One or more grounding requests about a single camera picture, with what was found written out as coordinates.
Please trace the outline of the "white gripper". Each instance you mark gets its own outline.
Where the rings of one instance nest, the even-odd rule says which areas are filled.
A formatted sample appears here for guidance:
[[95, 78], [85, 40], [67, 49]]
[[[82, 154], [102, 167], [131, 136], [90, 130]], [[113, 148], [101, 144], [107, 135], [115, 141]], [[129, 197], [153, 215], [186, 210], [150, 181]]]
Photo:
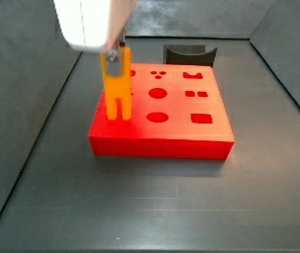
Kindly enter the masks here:
[[74, 50], [106, 52], [106, 60], [122, 59], [122, 33], [138, 0], [53, 0], [59, 30]]

